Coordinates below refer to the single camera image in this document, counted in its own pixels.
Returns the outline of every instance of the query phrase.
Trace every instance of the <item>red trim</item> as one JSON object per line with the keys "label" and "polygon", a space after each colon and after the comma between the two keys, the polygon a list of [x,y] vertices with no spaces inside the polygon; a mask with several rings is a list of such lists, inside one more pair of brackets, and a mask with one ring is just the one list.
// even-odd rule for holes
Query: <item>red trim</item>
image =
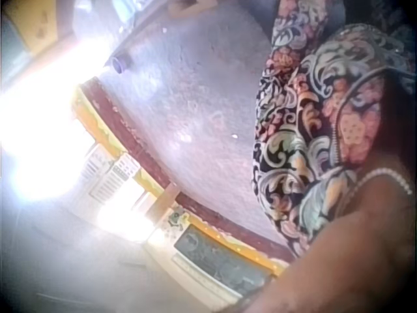
{"label": "red trim", "polygon": [[94,109],[110,128],[112,133],[121,141],[129,154],[137,160],[141,167],[147,171],[155,181],[167,188],[170,184],[168,176],[155,160],[146,152],[139,140],[132,133],[116,107],[111,103],[97,78],[93,78],[81,86],[84,95],[93,104]]}
{"label": "red trim", "polygon": [[[156,163],[155,159],[144,150],[144,145],[140,142],[140,139],[137,138],[134,130],[132,130],[123,119],[117,107],[113,105],[98,78],[94,77],[84,83],[81,86],[81,89],[112,133],[114,133],[120,142],[127,148],[130,155],[141,164],[145,171],[147,171],[158,184],[163,188],[166,188],[170,184],[169,177]],[[182,192],[178,195],[176,201],[179,205],[195,213],[211,226],[214,226],[225,233],[230,233],[234,238],[265,253],[269,258],[276,258],[288,263],[295,259],[287,247],[279,245],[235,224],[219,213],[197,203]]]}

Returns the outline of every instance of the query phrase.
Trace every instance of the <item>bright light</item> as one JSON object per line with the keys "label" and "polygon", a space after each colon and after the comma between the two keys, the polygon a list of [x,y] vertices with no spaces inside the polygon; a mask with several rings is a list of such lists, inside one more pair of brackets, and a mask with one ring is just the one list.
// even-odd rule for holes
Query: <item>bright light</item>
{"label": "bright light", "polygon": [[143,242],[154,231],[154,224],[143,214],[132,211],[144,189],[133,179],[127,181],[98,214],[98,225],[127,240]]}
{"label": "bright light", "polygon": [[150,243],[152,246],[159,246],[159,247],[164,246],[165,241],[166,241],[165,233],[160,228],[155,230],[148,239],[148,243]]}
{"label": "bright light", "polygon": [[101,70],[108,52],[104,40],[79,44],[2,95],[0,138],[18,160],[15,182],[23,197],[58,196],[74,184],[94,140],[74,126],[72,96]]}

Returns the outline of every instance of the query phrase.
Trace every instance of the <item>woman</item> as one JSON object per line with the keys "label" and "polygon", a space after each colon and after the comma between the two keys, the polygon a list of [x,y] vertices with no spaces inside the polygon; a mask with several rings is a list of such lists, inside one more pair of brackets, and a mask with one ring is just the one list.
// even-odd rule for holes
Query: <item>woman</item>
{"label": "woman", "polygon": [[392,18],[323,38],[333,4],[281,0],[257,95],[253,188],[299,258],[224,312],[374,312],[413,270],[414,54]]}

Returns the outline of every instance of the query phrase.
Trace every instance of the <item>paisley fabric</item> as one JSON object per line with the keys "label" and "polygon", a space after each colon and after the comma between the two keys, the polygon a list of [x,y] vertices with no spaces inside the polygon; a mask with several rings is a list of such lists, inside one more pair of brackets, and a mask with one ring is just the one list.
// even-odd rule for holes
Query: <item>paisley fabric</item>
{"label": "paisley fabric", "polygon": [[415,93],[402,42],[357,24],[319,44],[327,20],[325,1],[281,0],[257,95],[253,190],[297,256],[356,182],[380,127],[386,74]]}

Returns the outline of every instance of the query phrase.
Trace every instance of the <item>dark hair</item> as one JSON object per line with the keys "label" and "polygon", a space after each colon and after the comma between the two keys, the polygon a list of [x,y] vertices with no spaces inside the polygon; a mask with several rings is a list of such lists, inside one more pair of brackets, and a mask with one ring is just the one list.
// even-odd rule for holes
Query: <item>dark hair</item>
{"label": "dark hair", "polygon": [[381,126],[373,149],[397,155],[416,180],[416,101],[394,72],[385,75]]}

